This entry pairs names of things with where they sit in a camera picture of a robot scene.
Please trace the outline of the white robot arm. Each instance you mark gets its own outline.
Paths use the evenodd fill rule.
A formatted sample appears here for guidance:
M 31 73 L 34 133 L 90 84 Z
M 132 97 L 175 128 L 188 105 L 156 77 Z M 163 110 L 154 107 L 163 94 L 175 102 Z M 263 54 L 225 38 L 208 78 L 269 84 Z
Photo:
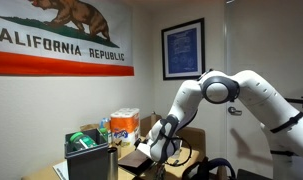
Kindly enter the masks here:
M 195 117 L 202 100 L 222 104 L 239 100 L 260 122 L 273 161 L 273 180 L 303 180 L 303 112 L 251 70 L 228 76 L 210 70 L 183 82 L 165 119 L 148 134 L 147 155 L 163 163 L 177 150 L 176 132 Z

